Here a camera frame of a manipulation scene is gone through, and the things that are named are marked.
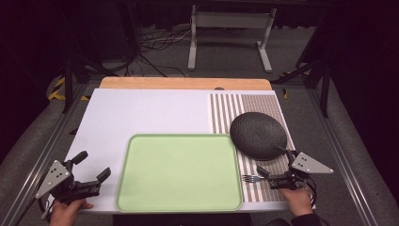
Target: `black round plate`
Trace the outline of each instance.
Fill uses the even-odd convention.
[[[269,161],[286,153],[287,135],[274,118],[260,112],[239,115],[231,123],[231,141],[248,157]]]

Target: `striped mat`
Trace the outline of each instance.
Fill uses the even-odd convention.
[[[210,123],[212,133],[228,134],[231,122],[245,112],[262,112],[276,119],[285,129],[288,137],[288,150],[294,150],[287,125],[279,108],[275,94],[210,94]],[[270,175],[282,174],[288,169],[286,155],[272,161],[256,161],[237,152],[241,175],[258,174],[256,166],[262,166]],[[277,190],[271,190],[266,181],[260,183],[242,183],[244,202],[283,202],[284,198]]]

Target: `green cutting board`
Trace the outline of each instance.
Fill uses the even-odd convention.
[[[117,207],[123,213],[233,211],[242,204],[229,135],[136,135],[128,145]]]

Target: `silver fork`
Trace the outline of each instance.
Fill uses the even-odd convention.
[[[260,177],[257,175],[243,175],[243,181],[249,182],[249,183],[255,183],[255,182],[260,182],[260,181],[265,181],[267,178]]]

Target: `gray floor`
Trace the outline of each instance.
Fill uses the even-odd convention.
[[[255,41],[262,35],[256,30],[247,30],[242,35],[232,37],[220,31],[207,31],[198,38],[197,67],[189,72],[187,58],[189,42],[182,40],[163,51],[151,51],[144,56],[155,65],[164,65],[181,69],[189,77],[230,77],[230,78],[265,78],[273,80],[282,72],[292,71],[305,44],[309,40],[313,28],[298,29],[273,29],[266,51],[273,67],[272,73],[265,73],[258,52],[254,46]],[[129,67],[129,74],[133,76],[159,76],[150,66],[138,61]],[[172,69],[161,69],[170,76],[181,76]],[[100,84],[101,76],[93,76],[86,88],[86,95]],[[314,105],[314,91],[305,90],[296,85],[302,78],[298,77],[287,85],[273,86],[279,97],[282,112],[290,129],[294,144],[299,151],[325,163],[335,169],[331,175],[312,176],[317,184],[318,201],[317,214],[327,219],[330,225],[399,225],[399,211],[394,198],[381,179],[370,156],[361,142],[361,139],[349,119],[338,93],[333,84],[328,99],[328,119],[320,118],[320,112]],[[282,89],[288,90],[288,98],[282,95]],[[71,113],[65,129],[60,135],[51,152],[52,159],[64,159],[73,141],[69,132],[79,126],[88,101],[79,101]],[[25,178],[34,167],[42,150],[46,149],[48,138],[53,134],[59,121],[64,102],[53,100],[49,106],[38,116],[32,125],[21,136],[13,147],[8,157],[0,166],[0,219],[3,219],[8,209],[14,203]],[[331,141],[331,134],[325,125],[331,125],[334,138],[339,142],[339,150],[343,151],[344,160],[351,170],[346,178],[347,169],[342,168],[337,158],[337,144]],[[353,182],[359,184],[359,189],[351,187]],[[363,205],[356,202],[356,195],[362,192],[364,200],[370,208],[375,220],[367,223],[363,217]],[[26,213],[20,225],[46,225],[40,221],[40,210],[34,204]],[[290,219],[288,211],[253,213],[254,225],[264,225],[274,218]],[[76,225],[112,225],[111,216],[81,214]]]

